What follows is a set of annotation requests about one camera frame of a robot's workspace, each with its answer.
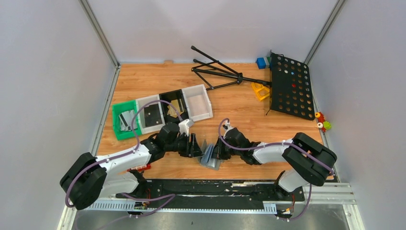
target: black perforated panel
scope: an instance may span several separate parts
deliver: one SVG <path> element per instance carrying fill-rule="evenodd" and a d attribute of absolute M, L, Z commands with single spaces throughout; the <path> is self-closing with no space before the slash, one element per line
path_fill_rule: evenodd
<path fill-rule="evenodd" d="M 272 53 L 271 71 L 270 109 L 314 120 L 309 67 L 302 62 Z"/>

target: wooden tabletop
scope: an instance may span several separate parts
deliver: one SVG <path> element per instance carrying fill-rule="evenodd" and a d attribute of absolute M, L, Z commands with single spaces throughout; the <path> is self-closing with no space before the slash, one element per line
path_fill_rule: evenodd
<path fill-rule="evenodd" d="M 269 81 L 269 69 L 258 69 L 253 64 L 227 64 L 245 77 Z M 195 64 L 123 64 L 115 87 L 112 105 L 141 97 L 151 96 L 172 90 L 203 84 L 193 72 Z M 202 74 L 214 86 L 233 81 L 218 76 Z M 292 138 L 297 132 L 304 132 L 322 142 L 315 121 L 269 111 L 268 98 L 260 102 L 251 88 L 250 82 L 207 92 L 212 103 L 213 118 L 198 121 L 191 128 L 196 133 L 199 144 L 204 139 L 215 143 L 220 121 L 228 117 L 231 125 L 237 127 L 250 141 L 280 142 Z M 150 134 L 140 137 L 146 139 Z M 135 138 L 118 141 L 113 132 L 112 110 L 110 106 L 104 126 L 98 155 L 115 153 L 136 144 Z M 197 159 L 180 157 L 168 152 L 165 157 L 152 163 L 146 170 L 146 178 L 160 179 L 276 179 L 283 170 L 291 167 L 285 162 L 271 162 L 263 165 L 248 165 L 238 156 L 221 163 L 218 171 L 202 167 Z"/>

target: black tripod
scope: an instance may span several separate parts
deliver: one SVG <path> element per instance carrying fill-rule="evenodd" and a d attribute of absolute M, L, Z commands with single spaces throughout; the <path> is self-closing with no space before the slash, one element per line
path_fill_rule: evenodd
<path fill-rule="evenodd" d="M 193 67 L 192 71 L 199 76 L 199 78 L 201 78 L 208 86 L 209 88 L 207 88 L 206 90 L 214 90 L 214 89 L 218 89 L 224 86 L 228 86 L 228 85 L 234 85 L 234 84 L 241 84 L 241 82 L 243 80 L 246 81 L 250 81 L 250 82 L 255 82 L 255 83 L 259 83 L 262 85 L 268 85 L 269 87 L 272 87 L 272 82 L 270 81 L 265 81 L 265 80 L 258 80 L 258 79 L 252 79 L 252 78 L 246 78 L 244 76 L 242 76 L 242 73 L 238 73 L 237 71 L 233 70 L 232 68 L 226 66 L 225 64 L 221 63 L 220 61 L 212 58 L 211 56 L 205 54 L 204 52 L 202 52 L 201 50 L 199 50 L 198 48 L 191 46 L 191 49 L 200 53 L 201 55 L 205 56 L 206 58 L 210 59 L 212 62 L 209 63 L 204 63 L 201 62 L 199 60 L 193 59 L 193 62 L 199 63 L 199 66 Z M 215 66 L 212 66 L 212 64 L 219 64 L 220 66 L 226 68 L 225 69 L 221 69 Z M 210 67 L 211 69 L 200 69 L 201 67 Z M 222 85 L 217 85 L 217 86 L 212 86 L 206 79 L 204 79 L 204 77 L 202 75 L 200 75 L 200 73 L 206 73 L 206 74 L 212 74 L 212 75 L 217 75 L 217 76 L 221 76 L 221 77 L 226 77 L 226 78 L 233 78 L 236 79 L 236 81 L 234 82 L 230 82 L 230 83 L 226 83 L 226 84 L 222 84 Z"/>

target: gray floor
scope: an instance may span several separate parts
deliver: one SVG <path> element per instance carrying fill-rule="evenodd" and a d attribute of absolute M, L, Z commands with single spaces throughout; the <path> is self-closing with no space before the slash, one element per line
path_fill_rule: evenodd
<path fill-rule="evenodd" d="M 303 205 L 295 205 L 298 214 Z M 119 217 L 117 211 L 81 211 L 78 228 L 96 230 Z M 105 230 L 349 230 L 341 205 L 310 205 L 298 220 L 289 223 L 263 214 L 156 213 L 144 218 L 125 218 Z"/>

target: white wall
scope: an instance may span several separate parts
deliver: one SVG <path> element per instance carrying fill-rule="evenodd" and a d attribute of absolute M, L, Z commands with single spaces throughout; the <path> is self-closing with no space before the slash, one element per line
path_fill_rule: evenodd
<path fill-rule="evenodd" d="M 55 229 L 114 68 L 77 0 L 1 0 L 0 54 L 0 229 Z"/>
<path fill-rule="evenodd" d="M 404 229 L 406 1 L 349 0 L 310 64 L 367 230 Z"/>
<path fill-rule="evenodd" d="M 89 0 L 120 62 L 303 60 L 337 0 Z"/>

